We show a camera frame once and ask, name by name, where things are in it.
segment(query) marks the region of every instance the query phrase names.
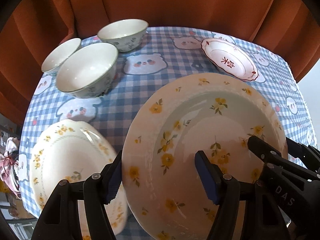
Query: gingham pattern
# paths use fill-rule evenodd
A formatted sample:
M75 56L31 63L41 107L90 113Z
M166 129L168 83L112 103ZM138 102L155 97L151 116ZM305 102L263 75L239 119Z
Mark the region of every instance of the gingham pattern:
M178 49L173 43L173 38L182 36L194 36L199 41L204 38L212 38L213 32L180 27L152 27L144 38L142 45L130 53L119 54L117 61L117 78L112 84L111 90L101 98L102 103L98 106L98 113L90 124L99 130L107 140L119 151L124 144L129 126L141 106L148 98L165 84L185 75L217 72L212 63L207 59L201 49ZM287 63L279 57L274 61L268 54L268 50L253 43L232 37L236 45L244 50L257 65L266 82L247 82L247 84L258 90L269 103L275 108L278 104L280 112L277 112L284 127L287 137L294 141L308 145L306 134L311 131L311 145L316 146L316 137L311 123L310 115L303 97L299 91L290 89L287 79L293 79ZM87 38L82 41L82 46L100 42L97 37ZM160 53L168 67L158 73L149 75L127 75L123 72L126 57L139 54ZM262 66L253 56L260 53L268 60L268 66ZM295 100L298 108L297 114L292 114L286 106L286 98ZM25 153L31 158L31 148L37 141L38 136L49 125L58 121L56 111L58 107L71 97L59 92L55 88L55 79L50 87L39 95L34 95L23 126L20 153ZM32 125L33 119L37 117L37 125ZM20 182L21 194L27 211L38 217L39 209L33 200L29 181ZM133 216L129 218L126 229L117 236L118 239L142 239L149 237L138 225Z

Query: blue and white checkered tablecloth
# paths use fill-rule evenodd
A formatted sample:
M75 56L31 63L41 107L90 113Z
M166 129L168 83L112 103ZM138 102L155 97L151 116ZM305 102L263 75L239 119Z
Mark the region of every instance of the blue and white checkered tablecloth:
M262 78L247 82L275 109L285 134L296 142L316 147L310 115L288 64L278 55L256 44L219 33L181 27L148 28L137 49L119 54L117 74L103 97L74 99L55 87L55 78L43 76L31 100L24 122L20 155L31 159L31 149L41 132L60 119L84 120L94 126L113 145L122 149L129 126L141 106L165 84L177 78L219 71L200 48L204 38L223 36L245 51L257 65ZM97 37L82 41L82 46L100 42ZM301 165L299 159L290 160ZM29 177L20 181L26 210L36 217L40 211L34 201ZM117 239L151 239L130 215L125 230Z

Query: metal pivot bolt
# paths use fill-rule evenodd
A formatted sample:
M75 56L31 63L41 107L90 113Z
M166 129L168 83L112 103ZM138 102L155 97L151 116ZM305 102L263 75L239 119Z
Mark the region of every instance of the metal pivot bolt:
M100 173L95 173L91 176L93 179L99 179L101 177Z
M267 166L268 166L270 169L273 169L273 168L275 167L272 163L267 163Z
M263 186L263 182L258 179L258 180L257 180L257 185L258 185L259 187L262 187L262 186Z
M231 176L230 174L228 174L228 173L223 174L222 177L223 177L225 180L231 180L231 179L232 179L232 176Z
M67 180L66 179L63 179L63 180L60 180L59 181L59 185L60 186L64 186L64 185L66 185L67 184Z

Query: oval plate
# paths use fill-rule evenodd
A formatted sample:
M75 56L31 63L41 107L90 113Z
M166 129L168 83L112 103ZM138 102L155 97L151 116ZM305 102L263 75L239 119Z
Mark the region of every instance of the oval plate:
M206 239L218 206L206 196L195 153L203 150L224 173L252 183L263 167L247 148L252 134L287 158L275 111L240 80L194 74L154 93L133 120L122 155L124 189L143 229L160 240ZM234 239L243 216L241 202Z
M86 122L62 120L42 132L32 149L30 184L34 200L42 210L51 192L61 179L69 182L86 180L113 162L116 152L106 139ZM89 236L84 202L78 201L83 236ZM127 220L127 201L123 186L106 212L115 234L119 234Z
M256 80L258 69L252 59L236 45L216 38L204 39L201 48L205 55L218 67L236 78Z

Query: curtain fold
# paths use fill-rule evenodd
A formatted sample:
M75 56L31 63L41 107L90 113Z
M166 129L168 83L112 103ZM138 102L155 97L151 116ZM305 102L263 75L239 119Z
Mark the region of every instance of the curtain fold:
M45 57L125 18L252 41L283 57L297 81L320 56L320 28L301 0L23 0L0 33L0 112L22 125Z

